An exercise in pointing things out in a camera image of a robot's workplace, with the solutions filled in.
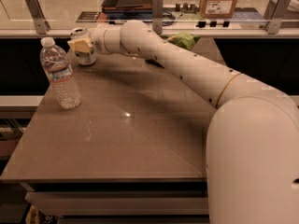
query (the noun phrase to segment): clear plastic bottle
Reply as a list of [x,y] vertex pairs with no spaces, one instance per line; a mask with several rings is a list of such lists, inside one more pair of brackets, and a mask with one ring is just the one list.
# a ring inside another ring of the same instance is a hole
[[52,37],[41,39],[41,44],[43,49],[40,51],[40,62],[58,103],[64,109],[78,106],[81,103],[81,94],[65,51],[55,45]]

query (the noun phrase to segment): silver can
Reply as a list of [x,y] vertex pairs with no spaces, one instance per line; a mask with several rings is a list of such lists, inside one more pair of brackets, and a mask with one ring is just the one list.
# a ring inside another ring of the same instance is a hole
[[[80,38],[90,38],[90,33],[86,28],[75,28],[72,30],[71,39],[76,40]],[[90,52],[80,52],[75,50],[75,55],[77,57],[78,63],[82,66],[92,65],[96,61],[94,54],[94,49],[91,48]]]

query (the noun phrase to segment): cardboard box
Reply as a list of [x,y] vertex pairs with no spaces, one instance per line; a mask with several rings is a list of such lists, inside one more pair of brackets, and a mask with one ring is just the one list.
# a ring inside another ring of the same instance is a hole
[[200,15],[202,18],[232,18],[236,2],[237,0],[200,0]]

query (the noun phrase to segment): metal bracket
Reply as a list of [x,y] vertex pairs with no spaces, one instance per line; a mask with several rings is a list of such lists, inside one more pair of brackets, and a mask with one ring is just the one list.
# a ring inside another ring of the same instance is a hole
[[152,30],[158,35],[163,31],[163,3],[164,0],[152,0]]
[[39,5],[38,0],[25,0],[31,16],[34,20],[36,32],[38,34],[46,34],[50,29],[48,22],[44,16],[44,13]]
[[282,23],[283,16],[287,11],[290,2],[291,0],[277,1],[277,5],[274,9],[271,21],[266,26],[266,31],[268,34],[274,35],[278,33]]

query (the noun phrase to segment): bottle cap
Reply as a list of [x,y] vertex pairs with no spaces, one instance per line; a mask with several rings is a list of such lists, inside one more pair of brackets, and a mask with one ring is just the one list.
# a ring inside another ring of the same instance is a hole
[[41,39],[40,43],[44,48],[49,48],[55,45],[55,41],[52,37],[44,37]]

